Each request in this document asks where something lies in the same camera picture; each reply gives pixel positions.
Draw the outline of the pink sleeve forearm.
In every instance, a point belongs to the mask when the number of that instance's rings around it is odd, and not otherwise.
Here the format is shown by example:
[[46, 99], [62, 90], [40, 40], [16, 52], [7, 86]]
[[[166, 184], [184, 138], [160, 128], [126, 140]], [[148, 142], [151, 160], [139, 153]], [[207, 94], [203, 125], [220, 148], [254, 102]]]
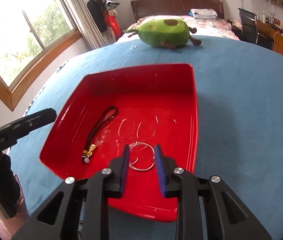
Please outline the pink sleeve forearm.
[[28, 210], [26, 207], [26, 202], [24, 198], [24, 193], [22, 186], [20, 184], [19, 178], [14, 174], [19, 187], [20, 187], [20, 198], [15, 205], [17, 210], [16, 215], [13, 218], [9, 218], [5, 214], [2, 207], [0, 207], [0, 238], [1, 239], [11, 239], [12, 236], [22, 227], [29, 217]]

